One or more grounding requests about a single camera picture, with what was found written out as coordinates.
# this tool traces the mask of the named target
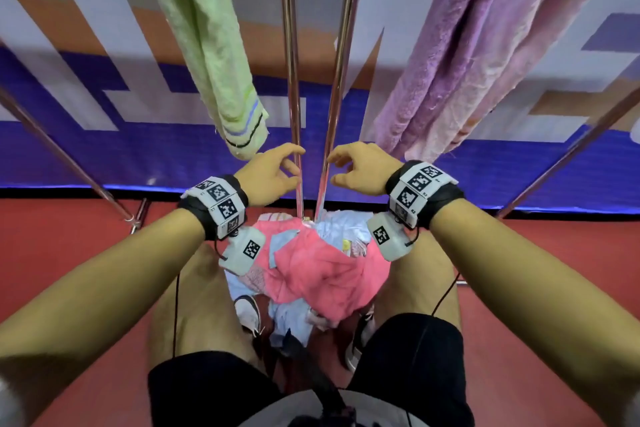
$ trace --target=drying rack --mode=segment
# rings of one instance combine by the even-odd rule
[[[340,17],[340,29],[338,32],[337,49],[335,54],[335,63],[333,67],[333,81],[331,87],[331,96],[329,102],[328,130],[324,141],[323,167],[320,178],[320,187],[316,201],[316,212],[314,218],[317,220],[324,209],[324,198],[326,196],[326,188],[329,179],[329,163],[327,157],[333,149],[335,142],[335,132],[340,116],[340,106],[344,93],[344,80],[346,70],[349,64],[349,52],[351,50],[351,39],[353,36],[353,27],[355,23],[358,0],[342,0],[342,12]],[[288,81],[288,99],[289,99],[289,119],[291,124],[291,141],[300,145],[300,90],[298,81],[298,28],[296,23],[296,0],[282,0],[282,20],[284,28],[285,42],[285,60],[287,64],[287,81]],[[596,140],[609,127],[616,123],[629,110],[640,103],[640,89],[632,91],[625,98],[616,103],[610,110],[602,115],[598,121],[582,136],[577,139],[556,162],[550,164],[538,177],[536,177],[528,186],[520,191],[509,203],[505,204],[498,211],[496,218],[504,219],[516,206],[521,204],[528,196],[531,195],[542,183],[544,183],[551,174],[565,166],[577,154],[582,152],[591,142]],[[147,213],[149,201],[143,199],[138,207],[136,214],[126,210],[113,195],[105,189],[99,182],[93,179],[84,169],[56,143],[55,140],[45,131],[44,127],[36,121],[33,116],[22,108],[16,99],[12,97],[4,89],[0,88],[0,104],[6,108],[16,119],[18,119],[24,127],[33,133],[49,150],[60,159],[69,169],[71,169],[80,179],[86,182],[91,188],[102,198],[107,200],[113,208],[124,218],[125,221],[131,223],[131,233],[140,229],[145,215]],[[295,162],[300,169],[301,158],[295,156]],[[296,189],[296,214],[299,218],[303,217],[304,204],[302,184]]]

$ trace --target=black shorts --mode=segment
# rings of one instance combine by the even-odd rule
[[[400,314],[373,334],[347,390],[407,410],[429,427],[467,427],[474,418],[465,386],[462,334],[442,319]],[[222,351],[165,361],[149,372],[148,388],[154,427],[236,427],[282,398],[266,375]]]

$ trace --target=person's right arm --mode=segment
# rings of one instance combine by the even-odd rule
[[[330,160],[352,165],[332,183],[365,194],[383,194],[401,166],[362,142],[336,148]],[[444,206],[429,228],[498,319],[604,422],[620,425],[640,391],[640,322],[578,272],[465,199]]]

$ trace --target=silver pole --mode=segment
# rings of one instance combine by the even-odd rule
[[[116,201],[109,191],[103,188],[98,182],[87,174],[82,167],[61,148],[55,140],[44,130],[36,119],[34,119],[20,104],[3,88],[0,88],[0,104],[6,108],[11,115],[16,117],[25,128],[33,133],[44,145],[52,151],[64,164],[76,175],[93,188],[98,195],[106,199],[126,221],[135,221],[135,217]]]
[[[136,220],[133,222],[133,226],[131,227],[129,235],[134,234],[144,226],[145,218],[147,217],[147,211],[149,211],[149,204],[151,204],[151,201],[146,197],[144,197],[142,201],[140,201],[140,206],[138,207],[138,212],[136,213]]]
[[[329,128],[324,141],[322,174],[320,176],[320,189],[318,190],[314,217],[316,221],[320,218],[320,214],[324,209],[324,197],[326,196],[326,186],[329,180],[329,162],[327,161],[327,157],[329,157],[329,154],[333,150],[333,143],[335,142],[335,131],[338,125],[338,118],[340,117],[344,78],[349,65],[349,52],[351,50],[351,39],[353,37],[353,26],[356,20],[357,7],[358,0],[342,0],[340,32],[338,33],[333,83],[331,86],[331,97],[329,99]]]
[[[285,59],[287,61],[287,80],[289,83],[289,122],[291,123],[291,142],[300,143],[300,88],[298,86],[298,26],[296,22],[296,0],[282,0],[282,26],[284,28]],[[302,170],[301,156],[294,154],[295,164]],[[302,182],[296,188],[296,213],[304,218],[305,205]]]
[[[509,203],[507,203],[495,216],[498,220],[503,220],[506,216],[512,212],[518,204],[527,199],[532,192],[538,189],[554,172],[561,169],[573,157],[580,154],[589,144],[600,137],[607,129],[626,115],[632,108],[640,103],[640,88],[629,93],[625,98],[621,99],[612,108],[610,108],[604,115],[602,115],[596,124],[586,131],[582,137],[576,140],[562,156],[560,156],[556,162],[549,165],[537,178],[533,180],[531,184],[525,187],[516,197],[514,197]],[[466,286],[465,280],[458,280],[459,286]]]

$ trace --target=pink towel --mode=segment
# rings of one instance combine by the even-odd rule
[[[376,142],[396,156],[433,162],[460,144],[587,0],[468,0],[467,16],[452,17],[464,1],[433,1],[407,68],[376,120]],[[443,46],[454,55],[451,64]]]
[[[492,2],[433,0],[407,67],[374,122],[381,148],[402,157],[440,113],[468,70]]]
[[[375,241],[365,257],[347,257],[320,238],[316,230],[294,218],[258,221],[254,225],[267,237],[255,265],[264,274],[264,292],[277,303],[304,298],[312,309],[331,321],[341,321],[367,305],[389,275]],[[286,230],[300,233],[275,254],[276,268],[269,269],[271,236]]]

